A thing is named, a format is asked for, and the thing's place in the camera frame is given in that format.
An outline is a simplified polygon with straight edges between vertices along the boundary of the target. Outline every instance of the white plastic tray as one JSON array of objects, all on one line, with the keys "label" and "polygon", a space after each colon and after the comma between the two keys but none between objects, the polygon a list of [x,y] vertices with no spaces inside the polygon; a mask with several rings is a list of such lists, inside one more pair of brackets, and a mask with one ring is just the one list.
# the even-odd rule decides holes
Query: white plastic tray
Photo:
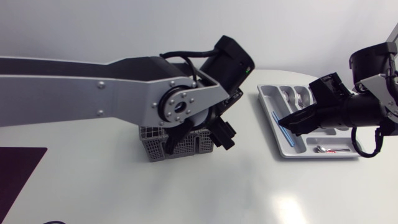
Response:
[{"label": "white plastic tray", "polygon": [[[279,125],[272,117],[272,112],[280,118],[301,110],[297,94],[301,95],[301,105],[309,106],[314,103],[311,91],[305,86],[293,85],[258,85],[259,100],[271,124],[279,151],[285,158],[342,158],[359,157],[351,143],[351,128],[342,129],[317,129],[309,134],[296,136],[288,129],[287,133],[292,138],[294,146],[290,146],[287,138],[282,133]],[[316,146],[320,145],[328,149],[350,149],[350,152],[319,153]]]}]

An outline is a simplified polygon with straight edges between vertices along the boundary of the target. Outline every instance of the screw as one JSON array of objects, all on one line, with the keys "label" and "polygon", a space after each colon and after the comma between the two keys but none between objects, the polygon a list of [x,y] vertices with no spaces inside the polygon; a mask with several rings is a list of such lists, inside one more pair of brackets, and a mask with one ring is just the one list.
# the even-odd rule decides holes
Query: screw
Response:
[{"label": "screw", "polygon": [[99,81],[98,84],[97,84],[97,87],[98,87],[100,90],[105,89],[105,82]]},{"label": "screw", "polygon": [[97,116],[102,116],[104,115],[104,111],[103,110],[98,110],[97,111]]}]

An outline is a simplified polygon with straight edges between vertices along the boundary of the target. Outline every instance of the spoon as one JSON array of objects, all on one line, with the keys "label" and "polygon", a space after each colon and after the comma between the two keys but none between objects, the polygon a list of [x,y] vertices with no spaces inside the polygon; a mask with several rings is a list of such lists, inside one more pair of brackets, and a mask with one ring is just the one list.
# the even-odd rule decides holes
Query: spoon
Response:
[{"label": "spoon", "polygon": [[322,146],[317,146],[318,152],[320,153],[325,153],[325,152],[330,152],[330,151],[335,151],[335,152],[351,152],[350,149],[327,149]]}]

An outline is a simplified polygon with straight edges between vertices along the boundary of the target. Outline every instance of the metal spoon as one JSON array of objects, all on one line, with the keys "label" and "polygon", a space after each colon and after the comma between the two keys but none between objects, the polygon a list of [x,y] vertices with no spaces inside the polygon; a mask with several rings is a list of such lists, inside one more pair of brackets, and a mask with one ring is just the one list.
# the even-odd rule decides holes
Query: metal spoon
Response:
[{"label": "metal spoon", "polygon": [[297,102],[298,102],[298,105],[301,107],[301,109],[304,109],[304,103],[303,103],[303,98],[301,97],[301,94],[297,94]]},{"label": "metal spoon", "polygon": [[335,152],[351,152],[350,149],[327,149],[322,146],[317,146],[318,152],[320,153],[325,153],[325,152],[330,152],[330,151],[335,151]]}]

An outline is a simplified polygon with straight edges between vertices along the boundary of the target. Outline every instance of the robotic arm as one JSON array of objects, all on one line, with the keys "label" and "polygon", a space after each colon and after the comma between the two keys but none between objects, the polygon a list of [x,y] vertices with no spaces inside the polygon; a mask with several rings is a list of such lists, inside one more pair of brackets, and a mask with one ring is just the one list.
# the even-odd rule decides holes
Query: robotic arm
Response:
[{"label": "robotic arm", "polygon": [[[187,64],[172,64],[181,57]],[[208,57],[197,70],[189,57]],[[222,36],[209,52],[169,52],[108,65],[0,58],[0,127],[114,117],[162,127],[167,149],[194,128],[208,128],[229,149],[235,132],[220,116],[243,94],[250,56]]]},{"label": "robotic arm", "polygon": [[[398,72],[394,65],[395,43],[368,47],[355,52],[349,59],[355,90],[352,94],[337,73],[310,83],[316,103],[279,121],[297,136],[317,128],[352,128],[351,140],[357,153],[374,157],[380,152],[384,136],[398,135]],[[363,152],[356,143],[356,128],[379,126],[376,149]]]}]

